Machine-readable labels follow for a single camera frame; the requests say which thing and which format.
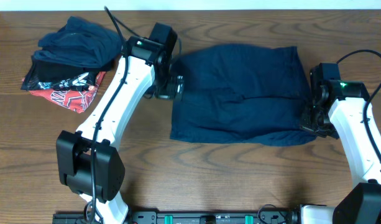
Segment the navy blue shorts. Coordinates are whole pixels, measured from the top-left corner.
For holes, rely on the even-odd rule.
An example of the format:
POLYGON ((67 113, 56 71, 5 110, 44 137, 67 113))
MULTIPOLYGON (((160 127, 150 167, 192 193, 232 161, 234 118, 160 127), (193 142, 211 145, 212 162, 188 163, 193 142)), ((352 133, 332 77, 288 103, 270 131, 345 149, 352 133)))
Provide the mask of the navy blue shorts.
POLYGON ((296 47, 216 45, 181 56, 172 73, 184 79, 174 140, 297 146, 316 138, 300 128, 311 93, 296 47))

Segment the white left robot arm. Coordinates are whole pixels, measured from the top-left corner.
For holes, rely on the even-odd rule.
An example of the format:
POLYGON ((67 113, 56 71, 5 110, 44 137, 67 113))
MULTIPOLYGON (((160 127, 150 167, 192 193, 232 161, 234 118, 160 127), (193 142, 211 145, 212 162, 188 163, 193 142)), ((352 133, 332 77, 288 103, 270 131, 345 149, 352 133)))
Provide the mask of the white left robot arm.
POLYGON ((183 78, 170 74, 177 35, 132 36, 115 76, 92 114, 74 133, 62 131, 56 141, 61 184, 86 200, 72 223, 124 223, 128 206, 120 188, 125 168, 119 155, 124 130, 144 95, 177 100, 183 78))

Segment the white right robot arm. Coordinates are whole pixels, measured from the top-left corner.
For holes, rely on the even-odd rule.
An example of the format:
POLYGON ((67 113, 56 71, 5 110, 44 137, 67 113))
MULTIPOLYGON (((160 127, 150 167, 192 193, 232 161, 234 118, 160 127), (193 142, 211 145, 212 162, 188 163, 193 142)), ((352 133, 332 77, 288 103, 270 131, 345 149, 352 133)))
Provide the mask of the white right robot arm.
POLYGON ((381 136, 369 94, 361 82, 311 82, 313 105, 302 128, 340 139, 351 171, 352 190, 335 207, 304 205, 299 223, 376 223, 381 212, 381 136))

